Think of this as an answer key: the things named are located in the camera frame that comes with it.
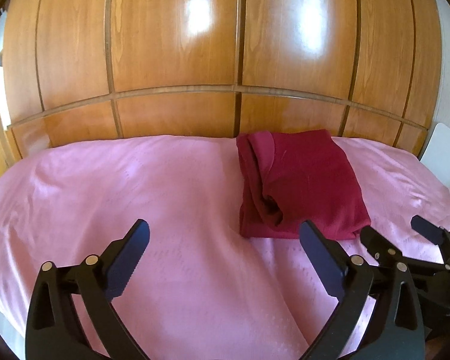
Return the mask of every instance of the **mattress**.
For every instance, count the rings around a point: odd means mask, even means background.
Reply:
[[[441,262],[410,227],[421,215],[450,228],[450,191],[413,155],[365,139],[345,151],[372,226],[405,256]],[[137,218],[151,241],[113,306],[153,359],[297,359],[336,299],[298,240],[239,235],[243,178],[234,139],[144,137],[80,142],[14,165],[0,179],[0,312],[24,336],[44,261],[80,263],[122,238]],[[358,239],[349,254],[376,264]],[[80,297],[92,347],[106,353]],[[358,345],[372,299],[344,352]]]

